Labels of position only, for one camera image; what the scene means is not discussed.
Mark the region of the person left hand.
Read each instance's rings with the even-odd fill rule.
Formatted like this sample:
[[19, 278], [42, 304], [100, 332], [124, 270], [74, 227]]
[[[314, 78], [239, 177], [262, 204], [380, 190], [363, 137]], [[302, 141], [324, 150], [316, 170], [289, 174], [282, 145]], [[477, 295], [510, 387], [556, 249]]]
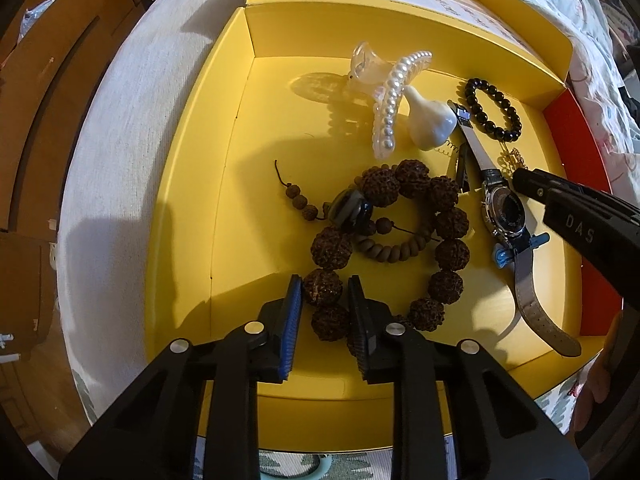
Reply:
[[587, 425], [594, 404], [602, 403], [610, 391], [610, 359], [615, 339], [620, 326], [620, 318], [623, 311], [618, 312], [612, 321], [601, 352], [594, 361], [593, 366], [587, 375], [585, 385], [577, 398], [572, 422], [570, 423], [570, 433], [582, 431]]

